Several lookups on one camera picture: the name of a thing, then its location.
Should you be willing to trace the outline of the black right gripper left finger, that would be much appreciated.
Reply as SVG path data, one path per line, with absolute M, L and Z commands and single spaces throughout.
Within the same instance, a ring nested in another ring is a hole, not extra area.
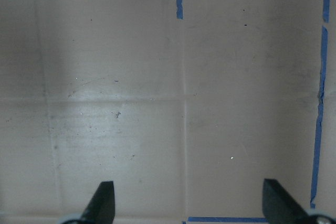
M 115 215 L 113 181 L 101 182 L 83 211 L 80 222 L 112 224 Z

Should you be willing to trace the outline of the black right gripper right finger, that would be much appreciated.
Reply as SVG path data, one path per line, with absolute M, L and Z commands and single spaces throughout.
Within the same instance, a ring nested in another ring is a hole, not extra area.
M 262 211 L 268 223 L 310 223 L 307 212 L 276 179 L 264 179 Z

